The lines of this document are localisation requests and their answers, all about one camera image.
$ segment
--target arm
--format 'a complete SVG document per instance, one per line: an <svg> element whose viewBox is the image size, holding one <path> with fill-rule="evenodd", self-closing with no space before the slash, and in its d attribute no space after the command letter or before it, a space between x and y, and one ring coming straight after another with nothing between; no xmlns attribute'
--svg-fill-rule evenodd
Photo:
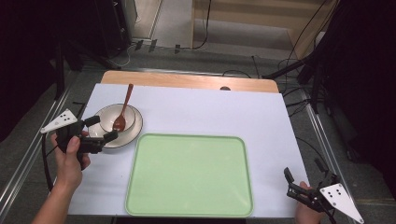
<svg viewBox="0 0 396 224"><path fill-rule="evenodd" d="M53 145L56 134L51 136ZM55 149L57 162L57 179L47 200L41 206L32 223L64 223L73 193L82 180L81 166L77 160L79 138L73 137L67 145L66 153L58 147ZM90 164L88 155L83 156L83 168Z"/></svg>

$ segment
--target wooden spoon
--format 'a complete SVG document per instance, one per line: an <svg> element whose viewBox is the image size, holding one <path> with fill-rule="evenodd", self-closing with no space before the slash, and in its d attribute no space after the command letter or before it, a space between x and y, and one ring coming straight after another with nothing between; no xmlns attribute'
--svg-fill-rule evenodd
<svg viewBox="0 0 396 224"><path fill-rule="evenodd" d="M122 132L125 129L125 123L126 123L126 121L125 121L125 108L128 105L128 101L129 101L129 98L131 97L131 92L132 92L133 88L134 88L134 84L129 84L128 91L127 91L126 97L125 97L125 102L124 102L124 105L122 107L121 113L116 118L116 120L114 120L113 130L116 130L118 132Z"/></svg>

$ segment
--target metal frame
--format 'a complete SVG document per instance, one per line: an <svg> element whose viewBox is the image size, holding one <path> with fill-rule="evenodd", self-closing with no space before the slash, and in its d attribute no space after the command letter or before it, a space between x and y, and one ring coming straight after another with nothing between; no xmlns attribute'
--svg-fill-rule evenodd
<svg viewBox="0 0 396 224"><path fill-rule="evenodd" d="M304 91L301 91L301 95L302 95L303 99L308 99L308 97ZM306 107L306 111L307 111L308 116L312 122L312 127L315 130L315 133L317 135L317 138L318 138L318 141L320 144L320 148L322 149L322 152L324 154L324 158L325 158L326 162L329 164L331 170L335 174L337 174L338 176L341 177L341 181L340 181L341 184L344 186L347 194L351 198L352 203L356 206L355 201L354 201L352 194L350 192L350 189L347 185L347 182L345 181L344 175L341 172L341 168L337 162L337 159L335 158L334 152L332 150L332 146L329 142L326 132L323 129L319 115L315 113L315 111L311 105L308 105ZM354 219L352 219L351 217L347 217L347 218L349 220L349 223L357 224L357 222Z"/></svg>
<svg viewBox="0 0 396 224"><path fill-rule="evenodd" d="M73 85L74 81L75 80L72 80L71 84L67 86L64 93L59 97L59 99L52 104L52 107L49 109L49 113L44 118L39 129L37 130L35 137L28 149L26 150L26 153L24 154L20 164L18 165L18 168L14 172L13 176L8 180L6 186L1 192L0 223L3 223L6 219L7 213L11 205L17 198L17 195L21 190L24 180L28 176L33 164L35 163L37 155L40 153L41 127L47 125L56 117L56 115L61 112L61 109L64 106L64 102L70 92L70 87Z"/></svg>

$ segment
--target green tray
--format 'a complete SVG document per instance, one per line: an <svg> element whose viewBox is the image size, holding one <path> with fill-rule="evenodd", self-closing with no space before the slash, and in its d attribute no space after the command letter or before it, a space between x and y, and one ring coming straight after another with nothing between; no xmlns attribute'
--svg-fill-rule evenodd
<svg viewBox="0 0 396 224"><path fill-rule="evenodd" d="M146 133L137 140L127 212L143 217L247 217L245 144L231 136Z"/></svg>

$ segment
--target person's hand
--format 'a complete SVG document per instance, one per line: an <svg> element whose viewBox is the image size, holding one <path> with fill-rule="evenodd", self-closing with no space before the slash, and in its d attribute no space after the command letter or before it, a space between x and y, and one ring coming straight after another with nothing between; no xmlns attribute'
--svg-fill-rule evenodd
<svg viewBox="0 0 396 224"><path fill-rule="evenodd" d="M312 189L304 181L300 183L300 187L303 189ZM294 218L296 224L319 224L324 216L324 213L319 213L305 204L298 202Z"/></svg>
<svg viewBox="0 0 396 224"><path fill-rule="evenodd" d="M55 146L57 145L56 137L56 133L51 136L51 142ZM82 181L81 167L85 169L91 163L88 154L83 155L82 164L78 162L77 152L79 143L79 138L74 136L67 145L66 153L63 153L58 147L55 149L58 169L54 187L66 193L74 193Z"/></svg>

